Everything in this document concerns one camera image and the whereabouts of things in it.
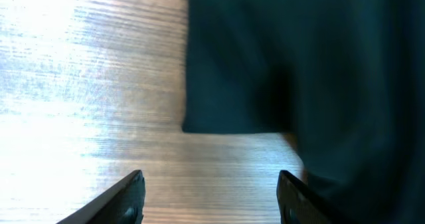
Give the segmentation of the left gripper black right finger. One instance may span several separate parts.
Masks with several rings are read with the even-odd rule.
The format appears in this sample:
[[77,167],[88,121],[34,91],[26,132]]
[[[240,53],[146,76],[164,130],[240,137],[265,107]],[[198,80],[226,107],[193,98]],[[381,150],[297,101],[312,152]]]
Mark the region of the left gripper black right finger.
[[281,170],[276,189],[281,224],[354,224],[289,171]]

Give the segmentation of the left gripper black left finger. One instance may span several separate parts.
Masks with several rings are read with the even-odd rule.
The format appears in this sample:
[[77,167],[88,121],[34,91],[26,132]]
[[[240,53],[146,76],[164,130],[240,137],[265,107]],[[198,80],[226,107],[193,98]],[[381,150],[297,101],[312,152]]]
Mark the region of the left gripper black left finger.
[[145,179],[135,170],[58,224],[141,224],[144,202]]

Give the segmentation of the black t-shirt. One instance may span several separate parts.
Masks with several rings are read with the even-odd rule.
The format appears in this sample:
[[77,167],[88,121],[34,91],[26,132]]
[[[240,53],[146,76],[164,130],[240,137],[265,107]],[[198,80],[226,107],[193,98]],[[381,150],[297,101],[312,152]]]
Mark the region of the black t-shirt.
[[424,222],[424,0],[189,0],[196,134],[292,133],[359,223]]

